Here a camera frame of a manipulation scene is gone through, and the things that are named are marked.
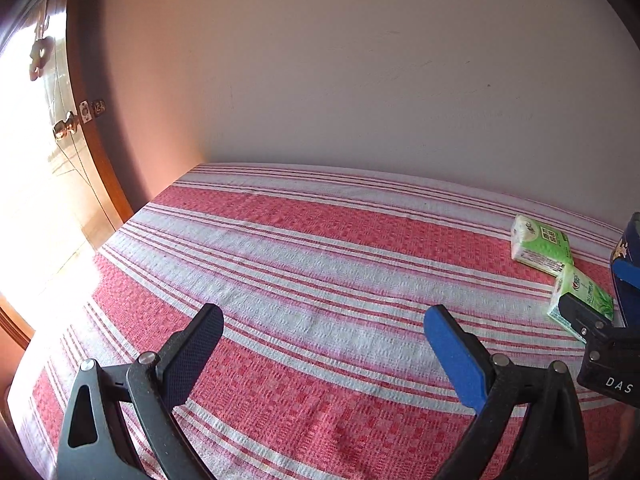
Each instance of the wooden trim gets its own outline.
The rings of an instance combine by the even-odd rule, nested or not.
[[[79,55],[79,0],[67,0],[66,3],[66,58],[69,68],[69,81],[76,102],[76,110],[79,110],[80,103],[87,100],[87,91],[82,79],[82,67]],[[118,177],[113,171],[111,161],[104,149],[98,127],[95,120],[82,125],[86,145],[89,148],[95,169],[100,175],[100,179],[107,190],[107,194],[113,203],[122,222],[126,222],[133,216],[133,209],[129,200],[125,196]]]
[[[34,331],[9,302],[0,296],[0,328],[2,328],[23,350],[31,342]]]

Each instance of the bed sheet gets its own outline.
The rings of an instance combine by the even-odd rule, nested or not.
[[[371,171],[198,166],[100,249],[92,297],[36,334],[9,396],[25,452],[54,478],[79,363],[158,350],[211,302],[225,333],[174,413],[217,478],[429,479],[473,412],[424,338],[428,306],[443,303],[518,364],[559,358],[574,378],[579,370],[584,346],[545,315],[553,278],[510,259],[519,213],[566,232],[576,266],[612,293],[620,232],[558,208]],[[577,392],[596,478],[624,407]],[[523,414],[514,410],[488,478]],[[161,478],[133,411],[125,416],[146,470]]]

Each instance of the bed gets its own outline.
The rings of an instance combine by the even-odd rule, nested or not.
[[[422,333],[443,303],[518,364],[584,346],[545,315],[553,278],[510,259],[523,213],[564,230],[576,266],[612,293],[620,232],[567,211],[436,180],[361,170],[202,165],[140,210],[94,259],[99,283],[28,347],[9,394],[45,479],[82,360],[158,350],[207,302],[225,333],[174,410],[217,478],[429,479],[472,419]],[[607,471],[624,407],[580,386],[592,478]],[[517,407],[487,476],[504,463]],[[148,473],[162,473],[131,409]]]

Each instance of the striped tablecloth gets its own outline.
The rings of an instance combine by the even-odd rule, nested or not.
[[[100,283],[70,322],[36,335],[9,399],[24,449],[53,478],[80,361],[157,350],[211,302],[224,337],[175,415],[219,479],[429,479],[472,412],[424,338],[428,306],[443,303],[518,364],[579,368],[582,344],[545,316],[553,279],[510,259],[517,213],[564,230],[577,267],[612,292],[619,232],[564,210],[396,174],[199,166],[102,247]],[[623,406],[577,391],[600,476]],[[523,414],[514,410],[490,476]],[[126,417],[159,477],[131,409]]]

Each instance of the wall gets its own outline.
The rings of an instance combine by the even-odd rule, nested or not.
[[[212,160],[431,176],[618,226],[640,205],[640,53],[605,0],[102,4],[147,200]]]

